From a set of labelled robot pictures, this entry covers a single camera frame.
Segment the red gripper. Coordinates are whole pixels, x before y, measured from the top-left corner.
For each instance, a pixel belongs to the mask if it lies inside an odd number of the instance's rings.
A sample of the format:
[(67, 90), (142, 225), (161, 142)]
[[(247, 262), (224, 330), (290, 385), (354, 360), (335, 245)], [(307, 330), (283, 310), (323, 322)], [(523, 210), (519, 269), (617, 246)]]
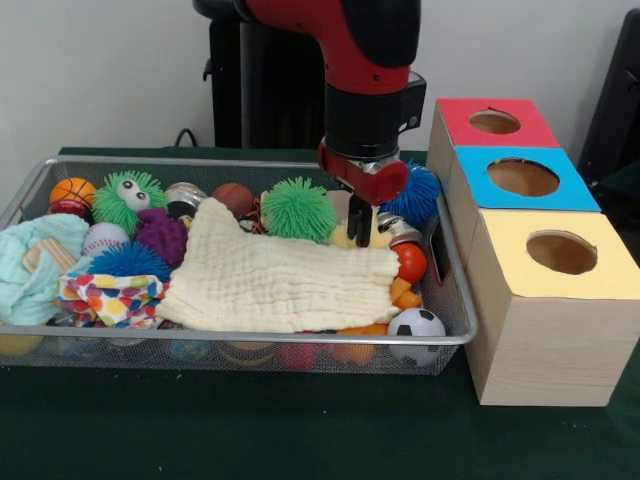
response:
[(399, 151), (378, 157), (356, 157), (337, 153), (322, 139), (318, 147), (318, 163), (330, 176), (349, 187), (357, 196), (349, 200), (347, 236), (366, 248), (371, 238), (372, 208), (395, 199), (409, 178), (409, 169)]

